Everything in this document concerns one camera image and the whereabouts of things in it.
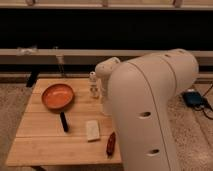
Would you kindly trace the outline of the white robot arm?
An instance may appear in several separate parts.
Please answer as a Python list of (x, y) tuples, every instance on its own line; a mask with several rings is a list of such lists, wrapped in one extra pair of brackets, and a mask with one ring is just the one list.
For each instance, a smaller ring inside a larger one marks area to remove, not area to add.
[(193, 85), (198, 62), (184, 49), (149, 53), (95, 67), (103, 112), (112, 116), (124, 171), (181, 171), (168, 101)]

